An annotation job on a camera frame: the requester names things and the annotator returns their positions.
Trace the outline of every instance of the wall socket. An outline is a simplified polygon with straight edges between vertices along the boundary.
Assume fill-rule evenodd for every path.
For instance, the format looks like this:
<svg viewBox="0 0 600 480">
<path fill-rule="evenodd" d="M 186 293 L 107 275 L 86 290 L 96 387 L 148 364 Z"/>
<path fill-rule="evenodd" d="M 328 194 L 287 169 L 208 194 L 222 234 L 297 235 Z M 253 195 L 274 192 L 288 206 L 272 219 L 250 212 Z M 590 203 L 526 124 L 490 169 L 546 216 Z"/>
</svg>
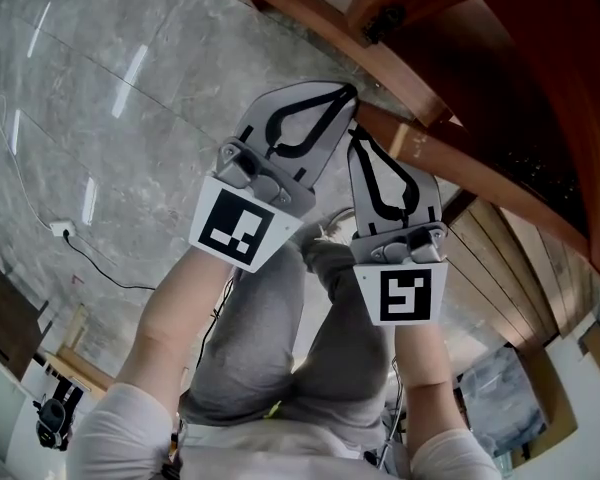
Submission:
<svg viewBox="0 0 600 480">
<path fill-rule="evenodd" d="M 75 236 L 76 234 L 76 227 L 70 220 L 56 220 L 54 222 L 50 222 L 49 227 L 51 228 L 53 236 L 58 236 L 60 238 L 64 236 L 65 230 L 69 232 L 69 236 Z"/>
</svg>

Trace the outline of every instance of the white sleeve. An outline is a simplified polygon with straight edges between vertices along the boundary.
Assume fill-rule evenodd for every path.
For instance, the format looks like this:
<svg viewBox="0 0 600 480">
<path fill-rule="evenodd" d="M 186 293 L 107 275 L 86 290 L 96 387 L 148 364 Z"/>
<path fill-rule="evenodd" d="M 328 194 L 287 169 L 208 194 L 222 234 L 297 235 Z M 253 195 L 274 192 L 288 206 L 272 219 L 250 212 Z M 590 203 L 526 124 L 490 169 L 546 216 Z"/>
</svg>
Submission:
<svg viewBox="0 0 600 480">
<path fill-rule="evenodd" d="M 413 480 L 501 480 L 491 457 L 467 429 L 448 430 L 423 444 L 411 461 Z"/>
<path fill-rule="evenodd" d="M 67 478 L 151 478 L 167 456 L 172 425 L 167 409 L 151 395 L 114 384 L 73 435 Z"/>
</svg>

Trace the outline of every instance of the gray pants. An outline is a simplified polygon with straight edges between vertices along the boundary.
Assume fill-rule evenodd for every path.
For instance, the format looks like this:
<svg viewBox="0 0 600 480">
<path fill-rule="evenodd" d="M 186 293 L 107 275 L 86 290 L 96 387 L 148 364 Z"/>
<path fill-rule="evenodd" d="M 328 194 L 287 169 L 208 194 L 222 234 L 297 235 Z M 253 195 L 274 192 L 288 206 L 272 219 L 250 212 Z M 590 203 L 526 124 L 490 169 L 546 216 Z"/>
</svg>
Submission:
<svg viewBox="0 0 600 480">
<path fill-rule="evenodd" d="M 329 294 L 331 310 L 306 361 L 295 371 L 293 345 L 303 307 L 305 264 L 288 242 L 255 274 L 242 273 L 180 401 L 189 423 L 230 426 L 275 418 L 326 427 L 350 447 L 378 447 L 390 363 L 388 328 L 374 327 L 348 247 L 314 242 L 306 264 Z"/>
</svg>

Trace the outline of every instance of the white t-shirt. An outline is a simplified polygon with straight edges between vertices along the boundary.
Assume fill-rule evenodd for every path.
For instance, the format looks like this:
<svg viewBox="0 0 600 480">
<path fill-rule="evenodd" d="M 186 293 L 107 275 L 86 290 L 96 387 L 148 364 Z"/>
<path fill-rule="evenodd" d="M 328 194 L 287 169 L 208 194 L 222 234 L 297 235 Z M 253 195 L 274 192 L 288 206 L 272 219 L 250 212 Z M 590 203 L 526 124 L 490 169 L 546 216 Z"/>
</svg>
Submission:
<svg viewBox="0 0 600 480">
<path fill-rule="evenodd" d="M 69 445 L 67 478 L 149 479 L 167 455 L 172 421 L 151 395 L 115 384 L 87 415 Z M 330 431 L 294 421 L 260 420 L 222 428 L 181 451 L 180 478 L 392 478 L 352 452 Z M 444 432 L 425 443 L 411 463 L 414 480 L 500 480 L 491 458 L 468 430 Z"/>
</svg>

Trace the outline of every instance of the gray tile floor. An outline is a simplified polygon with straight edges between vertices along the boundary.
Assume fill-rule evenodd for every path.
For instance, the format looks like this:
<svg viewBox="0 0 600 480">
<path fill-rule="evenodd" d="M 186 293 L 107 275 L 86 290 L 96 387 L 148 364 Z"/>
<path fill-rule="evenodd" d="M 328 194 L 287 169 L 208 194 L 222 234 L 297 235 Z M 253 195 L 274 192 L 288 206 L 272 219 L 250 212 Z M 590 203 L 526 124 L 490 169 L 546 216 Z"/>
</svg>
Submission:
<svg viewBox="0 0 600 480">
<path fill-rule="evenodd" d="M 17 159 L 41 218 L 71 219 L 75 244 L 102 269 L 123 283 L 155 286 L 187 249 L 217 144 L 258 95 L 335 79 L 409 115 L 313 33 L 243 1 L 0 0 L 0 250 L 4 268 L 31 301 L 50 300 L 41 321 L 54 318 L 45 348 L 59 345 L 82 302 L 90 316 L 80 351 L 115 374 L 148 293 L 117 288 L 36 223 L 1 133 L 11 140 L 16 121 Z M 85 225 L 90 178 L 97 200 Z M 442 188 L 443 197 L 454 190 Z M 344 144 L 316 191 L 309 218 L 349 204 Z M 299 357 L 328 310 L 313 276 L 306 293 Z M 450 343 L 471 334 L 486 349 L 500 344 L 480 322 L 445 318 Z M 196 344 L 192 357 L 198 350 Z"/>
</svg>

